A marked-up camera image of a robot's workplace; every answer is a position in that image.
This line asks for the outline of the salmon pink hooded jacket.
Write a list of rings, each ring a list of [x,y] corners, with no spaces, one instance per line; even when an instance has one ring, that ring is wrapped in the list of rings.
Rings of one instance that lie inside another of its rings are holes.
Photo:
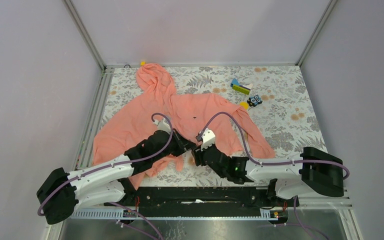
[[[230,71],[223,67],[164,68],[148,63],[138,70],[116,71],[118,84],[110,89],[109,103],[119,107],[93,141],[93,164],[110,161],[157,129],[151,116],[170,117],[173,127],[187,140],[196,143],[197,135],[208,125],[215,133],[217,148],[226,155],[243,152],[231,118],[247,132],[252,156],[275,157],[274,149],[264,138],[248,112],[227,99],[233,93]]]

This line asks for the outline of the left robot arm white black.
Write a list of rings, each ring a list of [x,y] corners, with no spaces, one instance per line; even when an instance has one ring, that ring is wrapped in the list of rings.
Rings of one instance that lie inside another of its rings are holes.
[[[155,131],[114,159],[93,167],[66,172],[54,169],[36,192],[37,214],[50,225],[60,223],[77,209],[107,202],[132,204],[135,192],[120,179],[149,170],[165,157],[179,157],[197,145],[176,130]]]

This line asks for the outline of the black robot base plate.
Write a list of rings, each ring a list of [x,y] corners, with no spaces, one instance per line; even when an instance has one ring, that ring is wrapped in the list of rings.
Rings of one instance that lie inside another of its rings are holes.
[[[255,216],[259,209],[292,208],[300,205],[293,198],[284,200],[265,187],[139,187],[129,191],[117,204],[132,207],[152,217]]]

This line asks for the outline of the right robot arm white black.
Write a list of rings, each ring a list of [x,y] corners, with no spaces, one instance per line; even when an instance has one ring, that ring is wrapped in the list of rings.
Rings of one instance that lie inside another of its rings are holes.
[[[344,179],[350,175],[340,158],[314,147],[304,147],[301,154],[290,158],[255,161],[248,156],[227,156],[215,145],[198,146],[191,153],[197,166],[208,166],[229,182],[243,185],[269,180],[266,198],[273,206],[307,193],[343,197]]]

